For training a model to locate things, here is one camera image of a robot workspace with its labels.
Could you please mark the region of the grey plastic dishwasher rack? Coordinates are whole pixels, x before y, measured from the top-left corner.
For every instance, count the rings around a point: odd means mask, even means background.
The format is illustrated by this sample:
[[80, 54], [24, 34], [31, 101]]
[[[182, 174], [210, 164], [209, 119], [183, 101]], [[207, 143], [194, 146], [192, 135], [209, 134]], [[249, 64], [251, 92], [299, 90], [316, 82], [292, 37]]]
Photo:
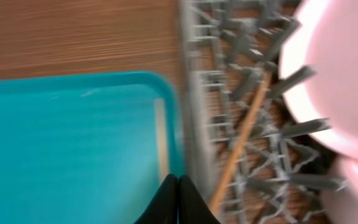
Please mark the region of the grey plastic dishwasher rack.
[[300, 142], [328, 130], [326, 118], [296, 121], [285, 94], [315, 72], [278, 77], [279, 53], [301, 27], [285, 10], [297, 1], [180, 1], [188, 79], [191, 166], [221, 223], [308, 223], [323, 213], [318, 195], [338, 177], [305, 174], [319, 151]]

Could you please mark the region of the wooden chopstick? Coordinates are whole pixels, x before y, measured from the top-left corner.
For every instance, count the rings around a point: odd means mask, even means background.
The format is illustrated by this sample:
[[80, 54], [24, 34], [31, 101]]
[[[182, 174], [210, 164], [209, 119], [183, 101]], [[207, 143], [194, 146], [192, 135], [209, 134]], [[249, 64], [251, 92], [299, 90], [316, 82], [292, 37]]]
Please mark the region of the wooden chopstick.
[[167, 125], [164, 99], [155, 100], [155, 124], [158, 153], [158, 171], [160, 183], [170, 173], [168, 159]]
[[209, 210], [214, 216], [217, 216], [220, 211], [221, 202], [226, 193], [226, 186], [232, 180], [232, 177], [236, 169], [236, 162], [240, 158], [244, 146], [249, 140], [249, 136], [252, 132], [252, 128], [254, 127], [258, 112], [261, 109], [262, 104], [264, 102], [264, 98], [266, 96], [266, 92], [270, 85], [271, 79], [272, 79], [272, 73], [265, 72], [264, 79], [260, 83], [258, 90], [254, 95], [254, 99], [252, 101], [251, 106], [249, 107], [249, 111], [246, 114], [245, 118], [242, 120], [242, 126], [240, 128], [239, 134], [235, 141], [234, 148], [230, 153], [226, 165], [224, 166], [223, 173], [218, 182], [218, 186], [209, 203]]

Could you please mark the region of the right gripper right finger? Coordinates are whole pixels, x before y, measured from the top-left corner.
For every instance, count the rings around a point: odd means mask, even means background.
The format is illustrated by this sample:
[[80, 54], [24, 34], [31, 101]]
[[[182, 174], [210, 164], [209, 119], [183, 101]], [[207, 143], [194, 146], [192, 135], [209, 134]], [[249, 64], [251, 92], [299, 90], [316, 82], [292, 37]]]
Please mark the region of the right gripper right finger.
[[220, 224], [187, 175], [178, 180], [178, 219], [179, 224]]

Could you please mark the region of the pink bowl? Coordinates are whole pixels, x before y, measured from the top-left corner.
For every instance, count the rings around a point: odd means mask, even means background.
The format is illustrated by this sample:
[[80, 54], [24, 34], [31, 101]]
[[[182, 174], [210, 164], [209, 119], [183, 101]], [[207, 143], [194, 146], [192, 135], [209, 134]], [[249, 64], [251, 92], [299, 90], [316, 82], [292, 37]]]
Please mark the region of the pink bowl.
[[304, 65], [315, 74], [285, 93], [299, 121], [328, 118], [331, 128], [313, 138], [358, 159], [358, 0], [307, 0], [295, 11], [301, 26], [285, 42], [280, 71], [286, 78]]

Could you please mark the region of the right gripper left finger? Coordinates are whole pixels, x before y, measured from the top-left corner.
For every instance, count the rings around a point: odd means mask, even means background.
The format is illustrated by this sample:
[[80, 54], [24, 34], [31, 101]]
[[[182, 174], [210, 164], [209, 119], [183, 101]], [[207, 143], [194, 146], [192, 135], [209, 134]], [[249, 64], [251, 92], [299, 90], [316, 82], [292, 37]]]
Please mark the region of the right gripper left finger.
[[177, 224], [178, 178], [168, 174], [135, 224]]

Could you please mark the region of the grey bowl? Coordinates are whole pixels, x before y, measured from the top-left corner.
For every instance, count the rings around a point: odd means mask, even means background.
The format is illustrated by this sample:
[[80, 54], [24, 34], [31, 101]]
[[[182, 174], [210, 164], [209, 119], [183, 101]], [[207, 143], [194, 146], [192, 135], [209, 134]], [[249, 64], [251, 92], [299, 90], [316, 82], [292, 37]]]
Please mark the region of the grey bowl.
[[329, 175], [341, 177], [346, 186], [338, 191], [324, 190], [320, 200], [331, 223], [358, 224], [358, 160], [338, 156]]

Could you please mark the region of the teal plastic serving tray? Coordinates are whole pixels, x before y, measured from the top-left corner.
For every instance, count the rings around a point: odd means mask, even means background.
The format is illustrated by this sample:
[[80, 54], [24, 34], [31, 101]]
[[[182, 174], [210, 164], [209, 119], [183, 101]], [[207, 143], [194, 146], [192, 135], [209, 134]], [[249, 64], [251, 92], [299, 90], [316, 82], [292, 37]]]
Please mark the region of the teal plastic serving tray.
[[170, 173], [185, 173], [174, 87], [148, 71], [0, 80], [0, 223], [134, 223], [160, 186], [155, 100]]

